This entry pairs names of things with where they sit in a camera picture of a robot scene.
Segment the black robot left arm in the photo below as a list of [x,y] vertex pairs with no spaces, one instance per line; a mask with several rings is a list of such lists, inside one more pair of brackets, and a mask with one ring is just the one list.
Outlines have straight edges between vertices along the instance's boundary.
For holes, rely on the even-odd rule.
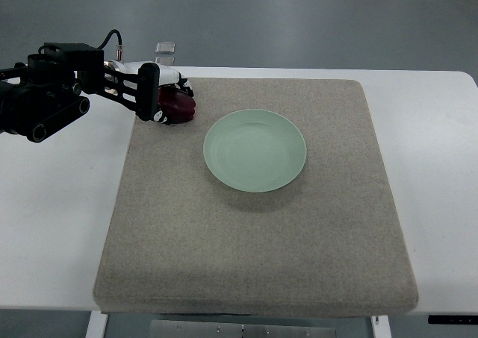
[[44,43],[26,63],[1,70],[1,132],[40,143],[90,109],[89,94],[110,99],[149,121],[158,112],[160,69],[144,63],[135,73],[109,68],[104,48],[118,30],[97,46]]

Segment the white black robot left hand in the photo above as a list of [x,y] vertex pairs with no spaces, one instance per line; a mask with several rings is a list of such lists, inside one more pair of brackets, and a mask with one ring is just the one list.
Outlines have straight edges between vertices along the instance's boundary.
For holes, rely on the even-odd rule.
[[118,60],[104,62],[105,81],[102,94],[114,100],[145,122],[154,121],[159,111],[158,90],[177,88],[193,97],[187,78],[177,70],[151,61],[123,63]]

